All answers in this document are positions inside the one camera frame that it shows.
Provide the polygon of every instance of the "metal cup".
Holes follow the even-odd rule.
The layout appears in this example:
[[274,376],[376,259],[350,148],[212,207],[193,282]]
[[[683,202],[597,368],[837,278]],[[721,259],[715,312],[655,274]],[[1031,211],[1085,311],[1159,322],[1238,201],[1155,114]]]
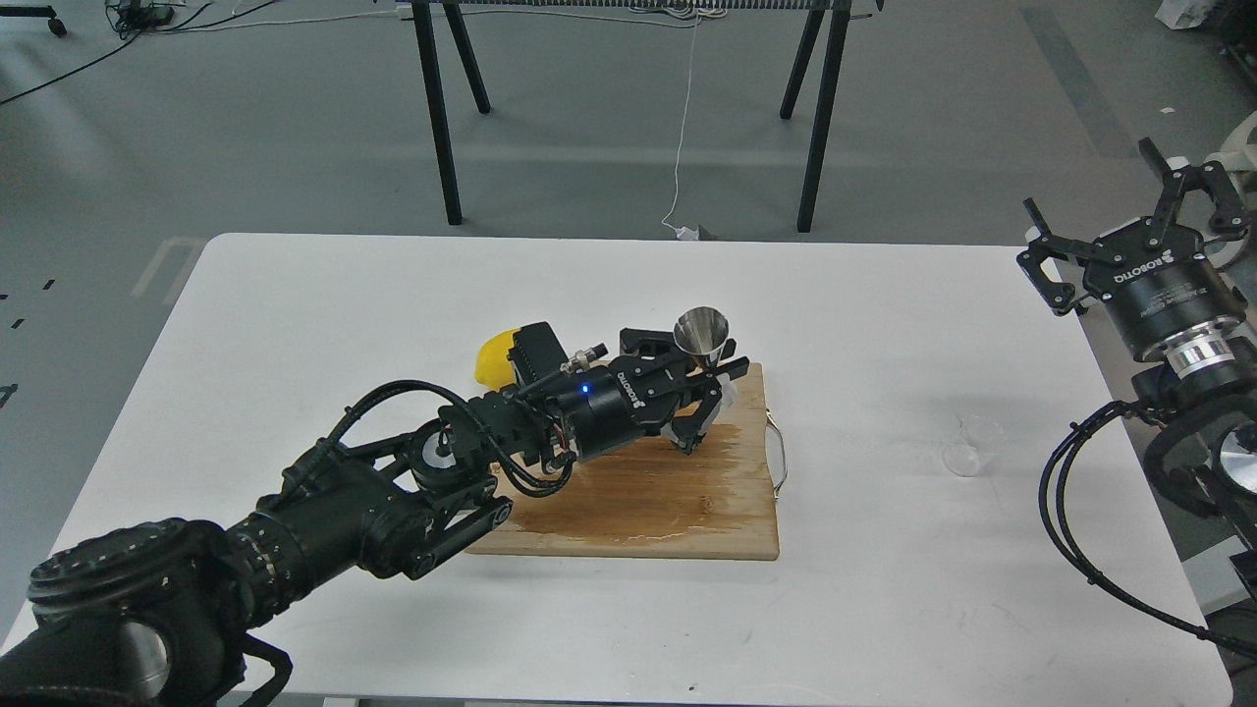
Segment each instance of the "metal cup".
[[705,369],[720,362],[729,340],[729,320],[711,307],[695,307],[681,315],[672,327],[672,340]]

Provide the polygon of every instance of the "yellow object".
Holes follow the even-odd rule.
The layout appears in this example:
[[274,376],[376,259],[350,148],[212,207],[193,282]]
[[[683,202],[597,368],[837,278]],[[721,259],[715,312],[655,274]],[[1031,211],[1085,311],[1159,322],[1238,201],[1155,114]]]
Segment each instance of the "yellow object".
[[515,382],[515,370],[507,359],[507,352],[515,345],[515,332],[519,328],[504,331],[484,342],[475,357],[475,380],[491,390]]

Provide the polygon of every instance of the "wooden cutting board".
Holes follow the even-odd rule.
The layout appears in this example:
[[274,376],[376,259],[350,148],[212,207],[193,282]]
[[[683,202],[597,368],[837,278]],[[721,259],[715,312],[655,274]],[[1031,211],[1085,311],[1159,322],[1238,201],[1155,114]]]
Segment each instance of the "wooden cutting board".
[[640,439],[588,464],[548,498],[514,499],[510,518],[468,552],[586,557],[776,560],[777,508],[764,452],[764,376],[752,364],[686,457],[664,438]]

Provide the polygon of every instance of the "gray floor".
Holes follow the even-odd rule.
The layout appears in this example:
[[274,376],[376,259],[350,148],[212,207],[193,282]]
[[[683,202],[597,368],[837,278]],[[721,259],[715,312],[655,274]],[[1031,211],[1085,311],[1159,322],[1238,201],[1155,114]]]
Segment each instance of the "gray floor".
[[[0,408],[0,619],[20,609],[25,574],[49,552],[205,239],[672,238],[659,219],[691,38],[678,225],[730,240],[1017,244],[1033,195],[1058,233],[1092,235],[1155,201],[1135,140],[1200,160],[1257,108],[1217,42],[1166,30],[1156,6],[892,1],[855,23],[811,234],[793,223],[815,68],[796,118],[777,118],[794,13],[738,11],[696,36],[469,15],[488,117],[439,24],[460,229],[444,219],[412,26],[396,19],[145,36],[0,108],[0,389],[18,385]],[[72,33],[62,40],[38,20],[0,20],[0,97],[117,47],[97,4],[58,10]],[[391,5],[285,0],[245,21],[360,10]],[[1101,317],[1086,326],[1121,392],[1124,352]],[[259,473],[278,483],[278,469]],[[1166,517],[1184,556],[1222,537]],[[1257,635],[1243,620],[1227,628]],[[1237,703],[1257,703],[1237,684]]]

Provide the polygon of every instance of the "electrical cable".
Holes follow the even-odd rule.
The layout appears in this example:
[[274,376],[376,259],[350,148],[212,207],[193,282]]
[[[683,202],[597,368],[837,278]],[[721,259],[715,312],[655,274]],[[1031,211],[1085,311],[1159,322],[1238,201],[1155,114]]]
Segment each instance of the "electrical cable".
[[672,205],[667,209],[667,214],[664,214],[662,219],[659,219],[659,224],[672,229],[672,233],[680,235],[681,231],[667,219],[672,218],[672,211],[676,210],[676,201],[681,196],[681,147],[685,145],[685,121],[690,116],[690,93],[694,88],[694,45],[699,40],[699,25],[703,24],[703,19],[699,18],[694,23],[694,34],[690,35],[690,69],[689,75],[685,78],[685,108],[681,111],[681,137],[676,141],[676,164],[672,166]]
[[290,477],[292,483],[285,484],[285,487],[274,498],[270,506],[278,507],[283,504],[288,498],[292,497],[293,493],[295,493],[302,486],[304,486],[305,482],[309,479],[310,474],[314,473],[314,470],[318,468],[319,463],[322,463],[323,459],[331,453],[331,450],[336,448],[337,444],[341,443],[341,439],[349,430],[349,428],[352,428],[358,420],[361,420],[370,410],[372,410],[373,408],[378,406],[383,401],[396,395],[401,395],[403,392],[417,392],[417,391],[432,392],[445,399],[455,408],[458,408],[464,415],[466,415],[476,425],[478,428],[476,431],[480,434],[481,439],[488,442],[489,447],[493,448],[494,454],[498,458],[498,463],[502,467],[507,479],[512,483],[512,486],[515,487],[515,489],[518,489],[524,496],[529,496],[533,498],[542,498],[546,496],[551,496],[558,492],[561,488],[563,488],[563,486],[566,486],[568,479],[571,478],[572,476],[571,463],[568,463],[564,467],[563,473],[559,476],[559,478],[553,481],[541,479],[528,473],[510,457],[510,454],[508,454],[502,448],[502,445],[498,443],[498,439],[493,435],[493,431],[489,429],[489,425],[484,421],[484,419],[468,404],[466,400],[460,398],[456,392],[441,387],[439,385],[430,384],[427,381],[395,380],[377,386],[371,392],[366,394],[356,404],[346,409],[344,416],[341,418],[341,420],[332,428],[332,430],[327,434],[327,437],[316,443],[314,454],[310,457],[310,459],[302,463],[304,468],[298,468],[295,465],[289,468],[290,470],[294,470],[297,473]]
[[6,103],[13,103],[14,101],[21,98],[23,96],[30,96],[31,93],[34,93],[34,92],[36,92],[36,91],[39,91],[41,88],[48,88],[49,86],[52,86],[52,84],[54,84],[54,83],[57,83],[57,82],[59,82],[62,79],[69,78],[69,77],[72,77],[72,75],[82,72],[83,69],[94,67],[94,65],[99,64],[101,62],[108,59],[109,57],[113,57],[118,52],[122,52],[127,47],[131,47],[132,44],[134,44],[134,42],[137,39],[140,39],[138,34],[133,35],[131,39],[128,39],[126,43],[123,43],[121,47],[113,49],[112,52],[109,52],[109,53],[107,53],[107,54],[104,54],[104,55],[102,55],[102,57],[99,57],[97,59],[92,59],[91,62],[83,64],[82,67],[79,67],[79,68],[77,68],[74,70],[65,72],[64,74],[62,74],[62,75],[59,75],[59,77],[57,77],[54,79],[45,81],[44,83],[41,83],[41,84],[39,84],[39,86],[36,86],[34,88],[28,88],[26,91],[23,91],[21,93],[10,96],[10,97],[5,98],[4,101],[0,101],[0,106],[4,106]]
[[170,26],[170,28],[166,28],[166,29],[163,29],[163,30],[162,30],[162,34],[165,34],[165,33],[167,33],[167,31],[175,31],[175,30],[177,30],[177,29],[182,29],[182,28],[184,28],[185,25],[190,24],[190,23],[191,23],[192,20],[195,20],[195,19],[196,19],[196,18],[199,18],[199,16],[201,16],[201,13],[204,13],[204,11],[205,11],[205,9],[206,9],[206,8],[209,8],[209,6],[210,6],[210,5],[212,5],[212,4],[214,4],[214,0],[210,0],[209,3],[206,3],[206,4],[201,5],[200,8],[197,8],[197,9],[196,9],[196,11],[195,11],[195,13],[192,13],[192,16],[187,18],[186,20],[184,20],[184,21],[178,23],[178,24],[177,24],[177,25],[175,25],[175,26]]
[[185,23],[180,23],[177,26],[172,26],[170,29],[155,29],[152,31],[153,31],[153,34],[171,34],[171,33],[185,33],[185,31],[192,31],[192,30],[196,30],[196,29],[206,29],[206,28],[211,28],[211,26],[219,26],[221,24],[226,24],[226,23],[234,21],[236,19],[240,19],[240,18],[243,18],[245,15],[251,14],[251,13],[256,13],[258,10],[261,10],[263,8],[269,8],[269,6],[274,5],[277,1],[278,0],[266,0],[266,3],[263,3],[261,5],[258,5],[256,8],[249,8],[248,10],[240,13],[239,15],[231,15],[229,18],[224,18],[221,20],[216,20],[216,21],[212,21],[212,23],[209,23],[209,24],[204,24],[204,25],[196,25],[196,26],[185,28],[184,25],[187,24],[185,21]]
[[244,29],[244,28],[249,28],[249,26],[300,25],[300,24],[310,24],[310,23],[332,23],[332,21],[337,21],[337,20],[353,20],[353,19],[358,19],[358,18],[396,18],[396,16],[397,16],[397,13],[395,13],[392,10],[377,10],[377,11],[373,11],[373,13],[357,13],[357,14],[353,14],[353,15],[337,15],[337,16],[332,16],[332,18],[307,18],[307,19],[300,19],[300,20],[266,20],[266,21],[260,21],[260,23],[230,24],[230,25],[222,25],[222,26],[202,25],[200,28],[187,28],[185,30],[180,30],[180,34],[189,33],[189,31],[196,31],[196,33],[200,33],[200,31],[222,31],[222,30],[228,30],[228,29]]
[[[1209,630],[1208,628],[1184,621],[1178,616],[1145,604],[1126,590],[1121,589],[1091,562],[1075,540],[1065,512],[1065,489],[1066,483],[1068,482],[1070,469],[1086,442],[1099,433],[1101,428],[1123,416],[1138,416],[1140,420],[1154,425],[1160,423],[1160,420],[1158,420],[1155,414],[1150,410],[1138,408],[1129,403],[1112,401],[1096,410],[1082,423],[1071,424],[1072,430],[1070,434],[1066,435],[1065,440],[1061,442],[1056,450],[1052,452],[1047,465],[1043,467],[1043,476],[1040,479],[1038,487],[1040,518],[1043,522],[1043,528],[1047,531],[1048,538],[1051,538],[1052,545],[1056,546],[1057,551],[1060,551],[1061,555],[1086,577],[1087,584],[1094,584],[1128,606],[1138,609],[1179,630],[1190,633],[1200,640],[1212,642],[1222,648],[1226,648],[1227,650],[1257,660],[1257,643],[1232,635],[1219,634]],[[1048,488],[1052,487],[1053,473],[1056,474],[1053,494],[1056,503],[1056,525],[1053,525],[1052,509],[1048,503]]]
[[662,26],[667,29],[691,29],[698,25],[696,21],[688,24],[672,24],[672,23],[655,23],[650,20],[631,20],[627,18],[603,18],[600,15],[579,15],[576,13],[554,13],[549,10],[464,10],[463,15],[502,15],[502,14],[514,14],[514,15],[549,15],[556,18],[572,18],[574,20],[595,20],[600,23],[623,23],[631,25],[650,25],[650,26]]

